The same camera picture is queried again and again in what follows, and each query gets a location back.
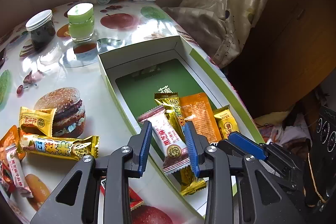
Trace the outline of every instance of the hamburger print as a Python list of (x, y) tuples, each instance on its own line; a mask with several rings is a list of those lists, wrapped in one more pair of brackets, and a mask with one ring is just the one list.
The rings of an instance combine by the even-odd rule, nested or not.
[(52, 136), (78, 138), (85, 126), (85, 108), (76, 88), (61, 88), (41, 97), (34, 109), (57, 108)]

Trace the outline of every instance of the wooden cabinet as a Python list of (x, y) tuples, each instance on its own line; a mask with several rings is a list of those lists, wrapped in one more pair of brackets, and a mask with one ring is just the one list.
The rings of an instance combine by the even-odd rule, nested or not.
[(229, 80), (253, 117), (284, 111), (336, 67), (336, 0), (268, 0)]

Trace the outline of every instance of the white jar lid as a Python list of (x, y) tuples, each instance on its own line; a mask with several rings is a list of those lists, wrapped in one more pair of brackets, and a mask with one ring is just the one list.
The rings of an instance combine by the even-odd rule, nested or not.
[(44, 23), (48, 22), (53, 17), (53, 12), (51, 10), (42, 11), (36, 15), (34, 15), (28, 22), (26, 23), (27, 31), (33, 31), (38, 27), (41, 27)]

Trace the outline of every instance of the dark jar contents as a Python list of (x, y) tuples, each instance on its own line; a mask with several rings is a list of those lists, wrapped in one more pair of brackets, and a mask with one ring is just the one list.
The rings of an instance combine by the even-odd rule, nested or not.
[(30, 32), (31, 41), (36, 50), (44, 48), (55, 36), (55, 26), (52, 19), (44, 23), (42, 26)]

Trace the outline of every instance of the orange snack packet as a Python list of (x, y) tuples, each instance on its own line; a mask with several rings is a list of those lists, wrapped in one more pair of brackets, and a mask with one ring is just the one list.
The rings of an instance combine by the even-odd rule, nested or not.
[(204, 92), (180, 97), (180, 105), (184, 120), (193, 121), (197, 133), (206, 136), (209, 143), (219, 142), (222, 139)]
[[(16, 125), (13, 125), (0, 141), (0, 161), (2, 161), (7, 167), (9, 165), (6, 157), (6, 148), (13, 143), (17, 145), (18, 141), (19, 141), (19, 133)], [(19, 153), (18, 157), (20, 160), (22, 160), (25, 157), (25, 155), (26, 152)]]

